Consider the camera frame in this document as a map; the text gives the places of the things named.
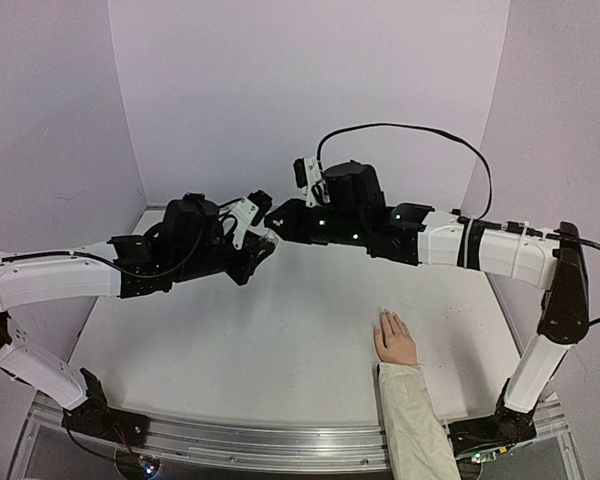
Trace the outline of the mannequin hand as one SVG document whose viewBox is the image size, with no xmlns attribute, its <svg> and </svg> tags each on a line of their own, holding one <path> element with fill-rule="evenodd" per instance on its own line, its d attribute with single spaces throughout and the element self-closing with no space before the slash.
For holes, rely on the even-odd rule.
<svg viewBox="0 0 600 480">
<path fill-rule="evenodd" d="M 388 310 L 379 314 L 380 326 L 374 330 L 374 343 L 378 359 L 383 363 L 417 367 L 416 343 L 406 324 Z"/>
</svg>

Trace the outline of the clear nail polish bottle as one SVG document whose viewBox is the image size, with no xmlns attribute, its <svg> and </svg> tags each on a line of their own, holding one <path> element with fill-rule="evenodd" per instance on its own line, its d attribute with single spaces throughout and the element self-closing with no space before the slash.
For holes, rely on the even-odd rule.
<svg viewBox="0 0 600 480">
<path fill-rule="evenodd" d="M 263 236 L 264 239 L 266 239 L 267 241 L 277 245 L 279 242 L 279 237 L 277 236 L 277 234 L 271 230 L 268 230 L 266 232 L 266 234 Z"/>
</svg>

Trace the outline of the beige sleeved forearm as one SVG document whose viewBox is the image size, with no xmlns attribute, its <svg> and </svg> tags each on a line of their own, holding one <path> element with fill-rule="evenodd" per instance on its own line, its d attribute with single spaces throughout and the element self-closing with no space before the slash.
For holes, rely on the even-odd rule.
<svg viewBox="0 0 600 480">
<path fill-rule="evenodd" d="M 458 479 L 452 447 L 420 368 L 382 362 L 378 386 L 393 477 Z"/>
</svg>

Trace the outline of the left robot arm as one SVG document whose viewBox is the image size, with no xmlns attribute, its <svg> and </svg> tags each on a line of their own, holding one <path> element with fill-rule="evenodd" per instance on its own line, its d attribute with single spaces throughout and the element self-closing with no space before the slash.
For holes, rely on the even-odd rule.
<svg viewBox="0 0 600 480">
<path fill-rule="evenodd" d="M 9 309 L 78 297 L 136 298 L 220 273 L 245 285 L 276 243 L 255 229 L 272 206 L 259 190 L 217 205 L 188 193 L 168 203 L 141 235 L 115 236 L 74 250 L 0 253 L 0 369 L 68 411 L 96 437 L 111 433 L 113 411 L 99 379 L 26 339 Z"/>
</svg>

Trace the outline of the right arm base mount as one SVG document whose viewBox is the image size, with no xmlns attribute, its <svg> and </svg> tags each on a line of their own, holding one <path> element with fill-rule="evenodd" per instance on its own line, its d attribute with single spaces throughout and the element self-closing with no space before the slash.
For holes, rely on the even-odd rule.
<svg viewBox="0 0 600 480">
<path fill-rule="evenodd" d="M 448 438 L 455 458 L 533 440 L 536 436 L 535 410 L 536 405 L 528 412 L 508 408 L 504 393 L 501 393 L 491 415 L 452 422 L 448 425 Z"/>
</svg>

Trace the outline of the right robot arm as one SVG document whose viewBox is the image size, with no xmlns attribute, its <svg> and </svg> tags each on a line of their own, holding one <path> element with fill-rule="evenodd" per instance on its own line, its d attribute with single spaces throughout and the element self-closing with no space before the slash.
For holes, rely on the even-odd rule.
<svg viewBox="0 0 600 480">
<path fill-rule="evenodd" d="M 535 407 L 566 353 L 590 329 L 588 273 L 575 225 L 550 230 L 417 203 L 390 206 L 374 167 L 355 161 L 323 170 L 314 158 L 298 159 L 294 173 L 301 197 L 264 220 L 284 241 L 358 246 L 372 258 L 458 267 L 536 289 L 537 327 L 500 399 L 509 412 Z"/>
</svg>

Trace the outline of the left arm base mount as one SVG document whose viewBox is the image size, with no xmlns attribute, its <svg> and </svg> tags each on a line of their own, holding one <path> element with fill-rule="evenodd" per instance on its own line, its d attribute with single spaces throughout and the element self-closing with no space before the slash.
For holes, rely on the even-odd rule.
<svg viewBox="0 0 600 480">
<path fill-rule="evenodd" d="M 70 433 L 142 447 L 150 420 L 146 415 L 113 408 L 108 404 L 100 380 L 86 368 L 80 373 L 86 381 L 86 399 L 77 407 L 63 412 L 62 426 Z"/>
</svg>

